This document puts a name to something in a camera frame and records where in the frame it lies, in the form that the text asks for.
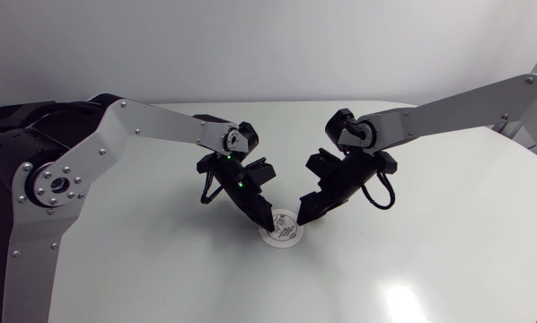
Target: white table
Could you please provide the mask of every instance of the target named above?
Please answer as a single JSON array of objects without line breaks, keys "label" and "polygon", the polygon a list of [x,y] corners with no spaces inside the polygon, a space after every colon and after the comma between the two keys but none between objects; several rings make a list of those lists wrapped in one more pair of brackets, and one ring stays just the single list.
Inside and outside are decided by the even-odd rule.
[{"label": "white table", "polygon": [[[267,157],[275,208],[320,190],[304,167],[337,109],[380,101],[172,104],[249,121],[245,160]],[[223,193],[199,197],[207,150],[131,137],[64,236],[50,322],[535,322],[537,156],[487,128],[420,138],[388,152],[396,205],[356,193],[275,249]],[[388,195],[371,179],[378,202]]]}]

